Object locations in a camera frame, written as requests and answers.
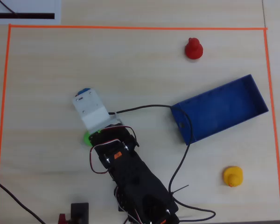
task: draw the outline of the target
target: orange tape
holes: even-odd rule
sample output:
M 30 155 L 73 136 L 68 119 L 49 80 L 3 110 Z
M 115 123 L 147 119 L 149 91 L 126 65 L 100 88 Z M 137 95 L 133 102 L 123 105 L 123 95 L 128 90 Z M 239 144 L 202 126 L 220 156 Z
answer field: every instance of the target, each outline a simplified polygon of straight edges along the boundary
M 267 46 L 267 37 L 266 37 L 266 31 L 265 30 L 263 30 L 263 36 L 264 36 L 264 39 L 265 39 L 266 68 L 267 68 L 267 76 L 268 76 L 268 79 L 269 79 L 269 89 L 270 89 L 273 127 L 274 127 L 274 136 L 275 136 L 277 170 L 278 170 L 278 181 L 279 181 L 279 195 L 280 195 L 280 154 L 279 154 L 279 144 L 278 144 L 275 108 L 274 108 L 274 98 L 273 98 L 273 88 L 272 88 L 271 69 L 270 69 L 270 60 L 269 60 L 269 50 L 268 50 L 268 46 Z
M 63 26 L 63 25 L 11 25 L 14 28 L 75 28 L 75 29 L 139 29 L 139 30 L 265 30 L 265 27 L 112 27 L 112 26 Z
M 0 159 L 1 159 L 1 146 L 2 146 L 2 134 L 3 134 L 3 122 L 4 122 L 4 107 L 5 107 L 5 92 L 6 92 L 6 80 L 7 80 L 7 67 L 8 67 L 8 55 L 10 44 L 11 25 L 8 25 L 7 45 L 5 54 L 5 68 L 3 78 L 3 90 L 2 90 L 2 103 L 1 103 L 1 118 L 0 118 Z
M 84 29 L 85 28 L 92 28 L 92 29 L 133 29 L 133 30 L 263 30 L 264 40 L 265 40 L 265 50 L 266 50 L 266 65 L 267 65 L 267 73 L 268 73 L 268 81 L 269 81 L 269 89 L 270 89 L 270 98 L 271 98 L 271 106 L 272 106 L 273 128 L 274 128 L 275 148 L 276 148 L 276 158 L 277 158 L 277 169 L 278 169 L 278 180 L 279 180 L 279 195 L 280 195 L 280 154 L 279 154 L 278 135 L 277 135 L 276 117 L 275 117 L 275 109 L 274 109 L 274 100 L 273 100 L 273 89 L 272 89 L 270 62 L 269 62 L 269 54 L 268 54 L 268 46 L 267 46 L 267 36 L 266 36 L 267 28 L 112 27 L 112 26 L 61 26 L 61 25 L 50 26 L 50 25 L 11 25 L 11 24 L 9 24 L 8 25 L 8 34 L 7 34 L 6 55 L 5 55 L 5 68 L 4 68 L 4 78 L 3 78 L 2 103 L 1 103 L 0 159 L 1 159 L 1 146 L 2 146 L 2 134 L 3 134 L 3 123 L 4 123 L 4 108 L 5 108 L 5 94 L 6 94 L 6 82 L 7 82 L 7 67 L 8 67 L 8 56 L 9 56 L 11 28 L 84 28 Z

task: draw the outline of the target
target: yellow rubber duck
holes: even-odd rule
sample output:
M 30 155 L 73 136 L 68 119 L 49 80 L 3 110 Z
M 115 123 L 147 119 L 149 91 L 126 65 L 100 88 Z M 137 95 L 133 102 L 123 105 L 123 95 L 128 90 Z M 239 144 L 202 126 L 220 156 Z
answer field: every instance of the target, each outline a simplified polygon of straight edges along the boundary
M 236 187 L 243 182 L 243 170 L 241 167 L 228 167 L 223 173 L 224 182 L 229 187 Z

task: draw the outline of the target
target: red wire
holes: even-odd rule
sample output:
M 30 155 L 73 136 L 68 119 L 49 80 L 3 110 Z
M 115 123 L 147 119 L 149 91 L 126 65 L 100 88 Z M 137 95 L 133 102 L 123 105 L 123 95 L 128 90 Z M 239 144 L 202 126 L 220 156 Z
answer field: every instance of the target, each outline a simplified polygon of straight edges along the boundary
M 120 125 L 120 126 L 105 127 L 104 129 L 102 129 L 102 131 L 107 129 L 112 129 L 112 128 L 119 128 L 119 127 L 130 128 L 134 134 L 135 140 L 137 141 L 135 131 L 130 126 Z
M 113 142 L 114 140 L 118 140 L 118 141 L 119 141 L 119 139 L 113 139 L 113 140 L 110 140 L 110 141 L 106 141 L 106 142 L 104 142 L 104 143 L 102 143 L 102 144 L 98 144 L 98 145 L 96 145 L 96 146 L 105 145 L 105 144 L 107 144 L 107 143 Z M 91 170 L 92 170 L 94 173 L 96 173 L 96 174 L 106 174 L 106 173 L 108 172 L 108 170 L 106 170 L 105 172 L 97 172 L 97 171 L 95 171 L 95 170 L 93 169 L 92 161 L 91 161 L 91 153 L 92 153 L 92 150 L 94 149 L 94 147 L 96 147 L 96 146 L 93 146 L 93 147 L 90 149 L 90 154 L 89 154 L 90 168 L 91 168 Z
M 119 127 L 121 127 L 121 128 L 130 128 L 130 129 L 132 130 L 133 134 L 134 134 L 135 141 L 137 142 L 137 138 L 136 138 L 135 131 L 134 131 L 130 126 L 124 126 L 124 125 L 122 125 L 122 126 L 106 127 L 106 128 L 104 128 L 104 129 L 102 129 L 102 131 L 103 131 L 103 130 L 107 130 L 107 129 L 112 129 L 112 128 L 119 128 Z M 104 142 L 104 143 L 102 143 L 102 144 L 98 144 L 98 145 L 96 145 L 96 146 L 104 145 L 104 144 L 106 144 L 106 143 L 108 143 L 108 142 L 112 142 L 112 141 L 114 141 L 114 140 L 118 140 L 118 141 L 119 141 L 119 139 L 113 139 L 113 140 L 111 140 L 111 141 L 107 141 L 107 142 Z M 93 169 L 92 161 L 91 161 L 91 153 L 92 153 L 92 150 L 94 149 L 94 147 L 96 147 L 96 146 L 93 146 L 93 147 L 90 149 L 90 155 L 89 155 L 90 168 L 91 168 L 91 170 L 92 170 L 94 173 L 96 173 L 96 174 L 106 174 L 106 173 L 108 172 L 108 170 L 105 171 L 105 172 L 97 172 L 97 171 L 95 171 L 95 170 Z

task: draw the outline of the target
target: blue box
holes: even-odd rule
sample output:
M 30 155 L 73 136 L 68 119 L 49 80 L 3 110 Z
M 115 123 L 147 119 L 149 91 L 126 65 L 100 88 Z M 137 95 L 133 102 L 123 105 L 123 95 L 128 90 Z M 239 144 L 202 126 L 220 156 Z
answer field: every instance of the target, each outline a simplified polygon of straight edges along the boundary
M 190 116 L 194 130 L 192 143 L 268 112 L 252 75 L 184 100 L 174 107 L 184 110 Z M 189 121 L 182 112 L 174 109 L 171 112 L 188 144 Z

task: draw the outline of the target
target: red pawn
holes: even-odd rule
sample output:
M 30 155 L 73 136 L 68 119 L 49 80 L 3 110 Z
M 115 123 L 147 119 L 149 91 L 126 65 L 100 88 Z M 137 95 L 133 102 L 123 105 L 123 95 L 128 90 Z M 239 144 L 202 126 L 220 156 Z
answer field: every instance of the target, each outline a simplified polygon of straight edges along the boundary
M 189 38 L 189 42 L 185 47 L 186 56 L 189 59 L 195 60 L 202 56 L 203 47 L 197 38 Z

